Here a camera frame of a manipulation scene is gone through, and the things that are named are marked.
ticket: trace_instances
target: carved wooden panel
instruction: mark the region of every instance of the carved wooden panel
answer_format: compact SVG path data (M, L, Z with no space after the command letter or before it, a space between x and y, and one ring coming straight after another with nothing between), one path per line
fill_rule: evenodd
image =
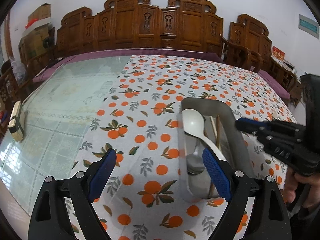
M271 40L268 38L268 28L257 19L241 14L237 23L230 24L230 40L233 43L242 45L251 51L258 52L263 59L263 70L268 71L271 56ZM257 61L252 55L253 64Z
M120 48L172 48L221 55L223 19L207 0L107 0L95 16L87 7L66 14L57 34L59 56Z

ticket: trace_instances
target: screw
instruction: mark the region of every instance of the screw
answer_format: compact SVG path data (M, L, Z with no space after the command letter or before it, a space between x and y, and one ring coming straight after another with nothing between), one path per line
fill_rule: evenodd
M50 182L51 180L52 180L52 176L48 176L48 177L45 178L44 181L45 181L45 182Z
M243 177L243 175L244 175L242 171L236 171L235 174L239 178Z
M84 172L83 171L78 171L77 173L76 173L76 177L77 178L82 178L84 176Z
M271 176L268 176L268 177L267 177L267 181L269 181L269 182L274 182L275 179L274 179L273 177L271 177Z

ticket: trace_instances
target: blue rubber pad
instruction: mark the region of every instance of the blue rubber pad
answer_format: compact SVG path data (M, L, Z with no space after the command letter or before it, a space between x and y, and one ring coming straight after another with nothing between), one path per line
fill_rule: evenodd
M88 200L92 203L96 198L101 196L101 193L116 165L116 152L111 149L108 156L93 176L89 185Z
M204 166L210 175L211 181L216 187L220 197L229 202L232 198L230 182L223 170L220 168L216 159L212 156L211 152L207 148L205 148L202 152L202 159Z

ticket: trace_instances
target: white plastic bag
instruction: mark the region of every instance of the white plastic bag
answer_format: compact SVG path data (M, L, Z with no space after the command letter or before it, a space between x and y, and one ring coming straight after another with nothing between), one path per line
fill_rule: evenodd
M17 83L21 85L27 77L26 67L21 61L15 60L14 57L9 57L9 59Z

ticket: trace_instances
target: human hand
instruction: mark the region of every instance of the human hand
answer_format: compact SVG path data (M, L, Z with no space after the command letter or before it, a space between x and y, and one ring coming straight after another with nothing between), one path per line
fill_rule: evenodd
M308 208L311 212L320 203L320 173L314 173L310 177L304 177L288 167L284 182L284 199L287 202L292 203L296 198L295 190L299 182L311 185L309 195L302 205L302 207Z

